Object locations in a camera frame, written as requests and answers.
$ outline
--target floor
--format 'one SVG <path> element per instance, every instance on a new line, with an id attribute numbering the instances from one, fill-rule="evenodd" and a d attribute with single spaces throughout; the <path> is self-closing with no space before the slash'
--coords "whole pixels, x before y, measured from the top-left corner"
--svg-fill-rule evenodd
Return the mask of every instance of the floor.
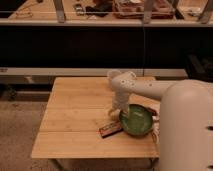
<path id="1" fill-rule="evenodd" d="M 16 98 L 0 88 L 0 171 L 56 171 L 52 163 L 30 157 L 50 90 L 17 91 Z M 72 171 L 139 171 L 147 159 L 60 160 Z"/>

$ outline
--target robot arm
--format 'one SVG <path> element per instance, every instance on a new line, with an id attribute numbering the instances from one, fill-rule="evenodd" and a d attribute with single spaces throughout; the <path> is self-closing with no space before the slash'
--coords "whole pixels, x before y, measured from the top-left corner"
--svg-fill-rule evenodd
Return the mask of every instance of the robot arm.
<path id="1" fill-rule="evenodd" d="M 177 81 L 138 81 L 133 72 L 121 73 L 118 70 L 112 70 L 108 73 L 109 83 L 115 96 L 113 98 L 113 109 L 123 110 L 128 113 L 129 96 L 131 93 L 149 97 L 155 100 L 161 100 L 168 87 Z"/>
<path id="2" fill-rule="evenodd" d="M 128 114 L 131 93 L 161 100 L 160 170 L 213 170 L 213 84 L 198 80 L 142 81 L 133 72 L 108 73 L 113 107 Z"/>

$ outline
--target table top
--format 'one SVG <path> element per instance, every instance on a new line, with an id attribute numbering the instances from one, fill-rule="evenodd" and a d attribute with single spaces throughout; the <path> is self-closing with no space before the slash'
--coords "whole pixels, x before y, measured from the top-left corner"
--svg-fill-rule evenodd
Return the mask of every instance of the table top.
<path id="1" fill-rule="evenodd" d="M 109 13 L 105 17 L 98 16 L 78 16 L 73 8 L 76 3 L 81 3 L 83 8 L 86 6 L 95 6 L 92 0 L 62 0 L 64 12 L 67 20 L 116 20 L 113 13 Z M 30 19 L 30 20 L 56 20 L 56 10 L 53 0 L 44 0 L 37 3 L 36 0 L 27 0 L 19 9 L 14 12 L 9 19 Z"/>
<path id="2" fill-rule="evenodd" d="M 140 77 L 139 80 L 154 80 Z M 135 138 L 120 132 L 101 138 L 113 91 L 106 77 L 58 77 L 32 150 L 32 158 L 148 158 L 158 157 L 151 134 Z M 130 103 L 158 101 L 131 95 Z"/>

